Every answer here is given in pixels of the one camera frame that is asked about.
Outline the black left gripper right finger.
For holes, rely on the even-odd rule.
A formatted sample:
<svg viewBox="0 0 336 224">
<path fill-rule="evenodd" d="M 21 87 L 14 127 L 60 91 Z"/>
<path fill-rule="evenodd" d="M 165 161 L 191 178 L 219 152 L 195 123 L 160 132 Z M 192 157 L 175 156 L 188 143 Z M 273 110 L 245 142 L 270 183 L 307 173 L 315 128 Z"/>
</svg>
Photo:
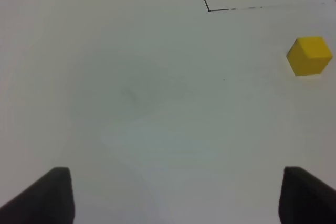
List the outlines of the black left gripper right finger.
<svg viewBox="0 0 336 224">
<path fill-rule="evenodd" d="M 335 189 L 301 167 L 285 167 L 278 215 L 283 224 L 335 223 Z"/>
</svg>

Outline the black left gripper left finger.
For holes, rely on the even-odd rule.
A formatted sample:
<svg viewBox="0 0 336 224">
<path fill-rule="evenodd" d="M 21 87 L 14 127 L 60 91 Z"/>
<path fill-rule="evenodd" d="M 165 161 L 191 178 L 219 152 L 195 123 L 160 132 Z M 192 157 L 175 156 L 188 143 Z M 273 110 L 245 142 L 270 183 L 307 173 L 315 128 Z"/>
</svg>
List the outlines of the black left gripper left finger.
<svg viewBox="0 0 336 224">
<path fill-rule="evenodd" d="M 74 223 L 75 201 L 68 167 L 55 167 L 1 206 L 1 223 Z"/>
</svg>

